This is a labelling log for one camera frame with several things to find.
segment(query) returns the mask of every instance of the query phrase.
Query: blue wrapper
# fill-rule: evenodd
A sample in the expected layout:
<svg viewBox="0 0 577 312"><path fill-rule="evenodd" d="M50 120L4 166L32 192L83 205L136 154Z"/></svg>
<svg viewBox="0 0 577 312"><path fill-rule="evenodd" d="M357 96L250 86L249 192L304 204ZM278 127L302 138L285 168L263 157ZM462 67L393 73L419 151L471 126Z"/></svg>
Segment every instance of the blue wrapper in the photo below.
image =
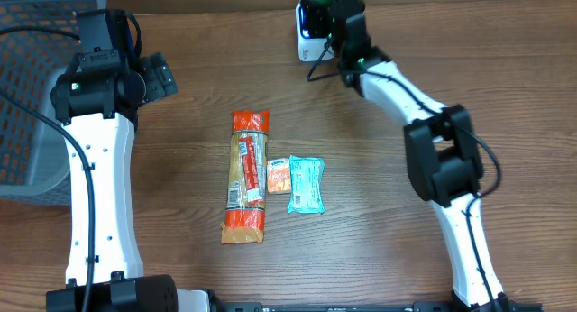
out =
<svg viewBox="0 0 577 312"><path fill-rule="evenodd" d="M321 179L325 162L321 158L290 156L290 182L292 194L288 212L302 214L324 213L321 199Z"/></svg>

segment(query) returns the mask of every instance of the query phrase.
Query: wooden table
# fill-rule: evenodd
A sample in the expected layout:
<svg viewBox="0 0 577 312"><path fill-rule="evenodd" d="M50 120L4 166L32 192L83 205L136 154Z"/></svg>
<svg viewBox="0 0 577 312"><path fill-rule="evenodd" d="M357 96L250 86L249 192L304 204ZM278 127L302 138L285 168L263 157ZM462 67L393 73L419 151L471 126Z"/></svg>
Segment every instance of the wooden table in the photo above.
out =
<svg viewBox="0 0 577 312"><path fill-rule="evenodd" d="M577 309L577 0L389 5L373 41L446 104L466 106L504 183L484 200L509 296ZM338 78L307 83L294 13L140 16L179 93L145 106L133 148L136 237L147 275L267 304L449 299L439 224L408 184L401 129ZM320 73L334 70L322 67ZM221 245L231 111L270 109L270 156L322 156L322 216L267 201L262 245ZM488 185L494 177L487 157ZM44 308L64 285L69 207L0 205L0 309Z"/></svg>

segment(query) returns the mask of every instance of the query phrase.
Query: plastic basket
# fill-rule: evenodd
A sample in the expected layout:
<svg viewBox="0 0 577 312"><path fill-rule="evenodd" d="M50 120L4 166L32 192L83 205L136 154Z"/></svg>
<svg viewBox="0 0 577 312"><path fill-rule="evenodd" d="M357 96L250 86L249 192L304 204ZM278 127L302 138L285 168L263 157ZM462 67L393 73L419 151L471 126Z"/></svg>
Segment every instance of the plastic basket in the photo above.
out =
<svg viewBox="0 0 577 312"><path fill-rule="evenodd" d="M74 13L105 0L0 0L0 29L35 25L77 32ZM54 119L50 90L80 51L78 41L45 32L0 36L0 87ZM69 160L62 136L0 99L0 198L69 205Z"/></svg>

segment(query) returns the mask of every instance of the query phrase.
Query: snack package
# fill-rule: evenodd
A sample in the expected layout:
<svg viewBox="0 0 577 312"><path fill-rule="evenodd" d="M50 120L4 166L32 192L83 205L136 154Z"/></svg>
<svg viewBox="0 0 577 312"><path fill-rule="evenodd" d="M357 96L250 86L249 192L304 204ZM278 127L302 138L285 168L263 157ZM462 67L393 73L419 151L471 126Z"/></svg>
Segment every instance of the snack package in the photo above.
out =
<svg viewBox="0 0 577 312"><path fill-rule="evenodd" d="M267 190L269 194L288 194L290 186L290 160L269 160L267 164Z"/></svg>
<svg viewBox="0 0 577 312"><path fill-rule="evenodd" d="M321 199L321 179L325 162L321 158L299 158L290 156L290 181L292 195L288 212L303 214L324 213Z"/></svg>
<svg viewBox="0 0 577 312"><path fill-rule="evenodd" d="M233 112L222 243L262 243L269 112Z"/></svg>

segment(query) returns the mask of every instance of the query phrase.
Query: orange wrapper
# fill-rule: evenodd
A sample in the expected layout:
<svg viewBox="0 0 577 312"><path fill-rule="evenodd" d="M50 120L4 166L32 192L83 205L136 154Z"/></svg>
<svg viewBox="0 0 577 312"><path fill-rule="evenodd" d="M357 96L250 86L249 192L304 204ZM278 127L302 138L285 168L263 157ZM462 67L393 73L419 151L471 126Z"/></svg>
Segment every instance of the orange wrapper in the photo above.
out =
<svg viewBox="0 0 577 312"><path fill-rule="evenodd" d="M287 194L290 186L290 160L270 160L267 164L267 190L269 194Z"/></svg>

